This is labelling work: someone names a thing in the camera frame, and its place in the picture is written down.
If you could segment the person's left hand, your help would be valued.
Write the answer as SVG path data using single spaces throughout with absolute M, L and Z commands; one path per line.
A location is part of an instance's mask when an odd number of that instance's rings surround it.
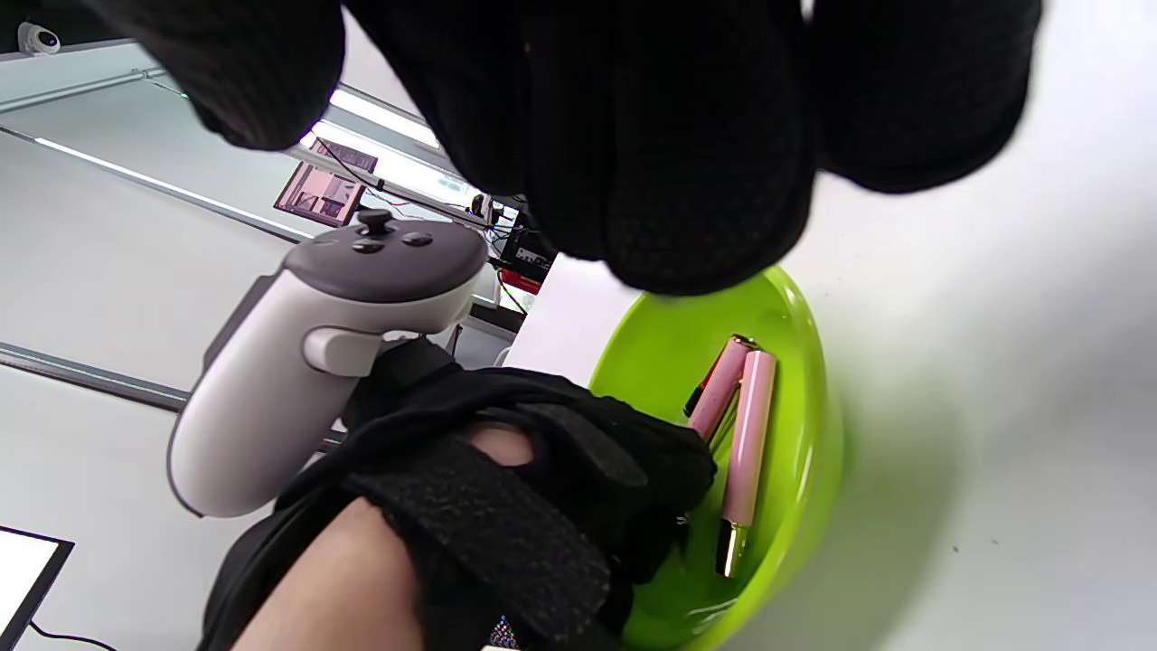
M 718 473 L 690 429 L 562 376 L 467 371 L 423 338 L 377 355 L 342 423 L 277 510 L 379 508 L 417 561 L 427 650 L 478 650 L 499 617 L 533 650 L 620 650 Z

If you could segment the person's right hand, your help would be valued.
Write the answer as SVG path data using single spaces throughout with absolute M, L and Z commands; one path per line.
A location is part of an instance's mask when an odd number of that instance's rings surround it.
M 1040 1 L 93 1 L 200 123 L 283 151 L 342 75 L 351 16 L 466 180 L 550 245 L 697 296 L 799 241 L 815 175 L 884 194 L 994 160 Z

